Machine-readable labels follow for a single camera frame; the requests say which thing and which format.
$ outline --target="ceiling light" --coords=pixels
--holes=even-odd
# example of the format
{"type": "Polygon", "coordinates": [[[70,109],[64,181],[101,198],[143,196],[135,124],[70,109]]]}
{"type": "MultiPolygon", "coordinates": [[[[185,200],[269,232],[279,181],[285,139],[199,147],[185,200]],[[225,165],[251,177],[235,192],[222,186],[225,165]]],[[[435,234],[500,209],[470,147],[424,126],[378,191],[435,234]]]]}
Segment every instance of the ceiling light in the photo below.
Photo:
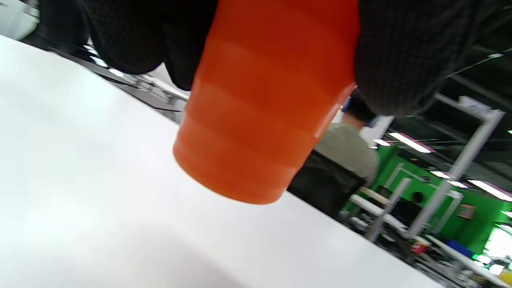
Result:
{"type": "Polygon", "coordinates": [[[431,153],[432,151],[425,148],[423,145],[418,144],[417,142],[405,137],[400,133],[389,133],[390,136],[395,137],[396,139],[402,141],[404,144],[409,145],[411,148],[421,152],[421,153],[431,153]]]}
{"type": "Polygon", "coordinates": [[[381,140],[381,139],[373,139],[375,142],[377,142],[378,144],[382,145],[382,146],[391,146],[391,144],[387,143],[386,141],[384,140],[381,140]]]}
{"type": "Polygon", "coordinates": [[[492,187],[491,185],[485,183],[485,182],[482,182],[482,181],[479,181],[479,180],[470,180],[471,183],[475,184],[476,186],[482,188],[483,190],[493,194],[494,196],[502,199],[502,200],[505,200],[505,201],[512,201],[512,197],[510,197],[509,195],[505,194],[504,191],[500,191],[499,189],[496,189],[494,187],[492,187]]]}
{"type": "Polygon", "coordinates": [[[448,181],[448,183],[452,184],[453,186],[459,187],[459,188],[467,188],[466,185],[464,185],[460,182],[457,182],[457,181],[448,181]]]}
{"type": "Polygon", "coordinates": [[[437,177],[441,177],[441,178],[445,178],[445,179],[450,179],[451,178],[450,176],[444,174],[441,171],[430,171],[430,173],[436,175],[437,177]]]}
{"type": "Polygon", "coordinates": [[[506,212],[506,211],[501,211],[501,213],[507,215],[508,217],[512,218],[512,212],[506,212]]]}

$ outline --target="fluorescent light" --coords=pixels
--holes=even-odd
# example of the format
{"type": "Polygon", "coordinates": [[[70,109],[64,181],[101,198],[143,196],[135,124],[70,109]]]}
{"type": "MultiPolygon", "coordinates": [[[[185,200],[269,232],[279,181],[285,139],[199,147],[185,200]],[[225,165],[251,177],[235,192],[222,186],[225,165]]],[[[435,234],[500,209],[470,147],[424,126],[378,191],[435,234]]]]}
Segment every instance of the fluorescent light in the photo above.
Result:
{"type": "Polygon", "coordinates": [[[460,182],[457,182],[457,181],[448,181],[448,183],[452,184],[453,186],[459,187],[459,188],[467,188],[466,185],[464,185],[460,182]]]}
{"type": "Polygon", "coordinates": [[[503,193],[502,191],[492,187],[491,185],[485,182],[479,180],[470,180],[470,182],[502,200],[512,201],[512,197],[508,196],[507,194],[503,193]]]}
{"type": "Polygon", "coordinates": [[[490,258],[488,256],[485,256],[485,255],[480,255],[477,257],[477,260],[484,263],[484,264],[489,264],[490,263],[490,258]]]}
{"type": "Polygon", "coordinates": [[[373,139],[375,142],[377,142],[378,144],[382,145],[382,146],[391,146],[391,144],[387,143],[386,141],[384,140],[381,140],[381,139],[373,139]]]}
{"type": "Polygon", "coordinates": [[[508,217],[512,218],[512,212],[506,212],[506,211],[501,211],[501,213],[507,215],[508,217]]]}
{"type": "Polygon", "coordinates": [[[445,178],[445,179],[450,179],[451,178],[450,176],[444,174],[441,171],[430,171],[430,173],[436,175],[437,177],[441,177],[441,178],[445,178]]]}
{"type": "Polygon", "coordinates": [[[124,74],[123,74],[123,73],[121,73],[121,72],[117,71],[117,70],[116,70],[116,69],[114,69],[114,68],[110,68],[110,69],[109,69],[109,71],[110,71],[110,72],[112,72],[112,74],[114,74],[114,75],[116,75],[116,76],[119,76],[119,77],[123,77],[123,76],[124,76],[124,74]]]}
{"type": "Polygon", "coordinates": [[[396,139],[402,141],[404,144],[409,145],[411,148],[421,152],[421,153],[431,153],[429,149],[425,148],[424,146],[416,143],[415,141],[405,137],[404,135],[400,133],[389,133],[390,136],[395,137],[396,139]]]}

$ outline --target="person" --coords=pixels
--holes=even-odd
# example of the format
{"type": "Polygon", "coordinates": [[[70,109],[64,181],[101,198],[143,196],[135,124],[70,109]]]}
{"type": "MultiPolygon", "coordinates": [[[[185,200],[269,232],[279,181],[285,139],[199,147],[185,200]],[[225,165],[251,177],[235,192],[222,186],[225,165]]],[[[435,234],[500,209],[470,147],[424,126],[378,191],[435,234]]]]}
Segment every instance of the person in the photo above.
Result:
{"type": "Polygon", "coordinates": [[[371,184],[379,168],[379,158],[359,132],[375,117],[356,88],[344,107],[341,123],[332,123],[314,150],[363,178],[366,185],[371,184]]]}
{"type": "Polygon", "coordinates": [[[410,226],[421,211],[420,204],[423,203],[424,195],[420,191],[413,193],[411,201],[401,200],[391,211],[391,215],[400,220],[403,224],[410,226]]]}
{"type": "Polygon", "coordinates": [[[350,196],[375,179],[379,158],[359,136],[376,115],[356,88],[344,107],[341,123],[329,126],[292,179],[288,191],[337,218],[350,196]]]}

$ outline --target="white table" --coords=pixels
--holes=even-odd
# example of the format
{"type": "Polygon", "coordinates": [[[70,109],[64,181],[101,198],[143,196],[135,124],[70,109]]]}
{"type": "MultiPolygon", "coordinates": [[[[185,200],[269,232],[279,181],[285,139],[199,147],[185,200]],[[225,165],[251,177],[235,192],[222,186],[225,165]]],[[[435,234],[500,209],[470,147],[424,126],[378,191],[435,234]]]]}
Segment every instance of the white table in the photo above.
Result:
{"type": "Polygon", "coordinates": [[[288,193],[212,193],[175,162],[177,130],[0,37],[0,287],[440,287],[288,193]]]}
{"type": "Polygon", "coordinates": [[[365,195],[368,195],[370,196],[372,199],[378,201],[379,203],[381,203],[382,205],[387,205],[389,203],[389,199],[387,199],[386,197],[378,194],[377,192],[371,190],[370,188],[368,187],[361,187],[359,189],[359,191],[361,191],[362,193],[364,193],[365,195]]]}
{"type": "Polygon", "coordinates": [[[491,274],[487,269],[480,267],[476,265],[473,260],[467,258],[466,256],[462,255],[455,249],[451,248],[450,246],[446,245],[445,243],[439,241],[433,236],[426,236],[426,238],[431,241],[433,244],[441,248],[444,252],[446,252],[451,258],[455,259],[456,261],[460,262],[463,266],[467,267],[468,269],[472,270],[476,274],[482,276],[483,278],[489,280],[494,285],[498,287],[506,287],[510,288],[509,284],[502,281],[498,276],[491,274]]]}
{"type": "MultiPolygon", "coordinates": [[[[356,194],[350,196],[350,201],[377,217],[384,212],[384,209],[356,194]]],[[[408,238],[408,227],[394,216],[384,215],[384,222],[392,226],[402,237],[408,238]]]]}

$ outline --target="plastic cup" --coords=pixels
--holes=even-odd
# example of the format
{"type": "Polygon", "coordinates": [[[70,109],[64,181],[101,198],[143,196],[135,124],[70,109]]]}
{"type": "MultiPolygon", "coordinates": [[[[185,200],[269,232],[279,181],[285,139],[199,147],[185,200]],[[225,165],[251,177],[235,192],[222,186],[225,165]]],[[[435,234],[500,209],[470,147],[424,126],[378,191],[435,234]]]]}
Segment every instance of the plastic cup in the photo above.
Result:
{"type": "Polygon", "coordinates": [[[354,89],[354,0],[219,0],[174,145],[207,188],[280,198],[354,89]]]}

